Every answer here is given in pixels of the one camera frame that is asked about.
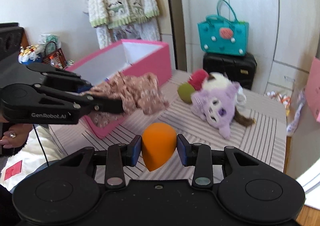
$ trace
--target bag handle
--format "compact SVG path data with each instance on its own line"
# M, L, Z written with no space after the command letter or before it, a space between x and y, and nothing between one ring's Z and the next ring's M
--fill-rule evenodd
M207 23L209 23L210 26L214 26L214 24L212 24L211 20L219 20L219 21L224 21L227 22L230 26L230 28L234 28L234 25L231 21L229 21L227 18L220 16L220 15L208 15L206 16L205 20L207 21Z
M219 0L218 3L217 3L217 14L220 16L220 13L219 13L219 6L222 2L225 2L228 6L229 6L229 9L232 11L233 13L233 16L235 18L235 22L239 22L238 19L237 19L237 16L236 16L236 13L235 11L232 9L232 7L230 6L230 4L226 1L226 0Z
M44 48L44 56L46 56L46 50L47 50L47 47L50 43L54 43L54 45L56 46L56 49L55 51L58 50L58 47L57 47L57 44L54 42L54 41L49 41L46 45L45 45L45 48Z

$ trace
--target purple plush toy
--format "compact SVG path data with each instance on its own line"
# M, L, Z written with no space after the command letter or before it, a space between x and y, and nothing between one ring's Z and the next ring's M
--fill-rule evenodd
M235 115L234 99L239 86L238 82L233 82L225 89L202 90L191 96L193 114L219 129L225 139L230 139L230 123Z

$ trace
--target makeup sponge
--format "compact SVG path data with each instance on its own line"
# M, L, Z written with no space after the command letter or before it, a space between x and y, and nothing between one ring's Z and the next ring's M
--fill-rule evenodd
M142 158L149 171L161 167L177 147L177 133L170 125L157 122L142 134Z
M191 94L196 92L193 86L189 83L183 83L178 87L178 95L180 96L181 100L187 104L191 104Z

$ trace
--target basket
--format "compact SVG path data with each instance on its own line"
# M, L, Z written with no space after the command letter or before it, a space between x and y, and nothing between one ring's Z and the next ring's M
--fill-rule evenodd
M50 54L46 54L47 46L50 43L54 43L56 46L56 50ZM50 64L50 57L54 56L54 59L57 61L58 65L61 65L62 68L65 68L67 66L66 58L63 55L62 49L57 47L57 44L54 41L49 41L45 48L44 48L44 57L43 57L43 63Z

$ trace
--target orange makeup sponge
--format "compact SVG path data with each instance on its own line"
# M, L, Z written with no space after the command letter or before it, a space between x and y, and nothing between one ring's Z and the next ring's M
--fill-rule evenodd
M142 134L142 158L149 171L161 167L177 147L177 133L170 125L157 122Z

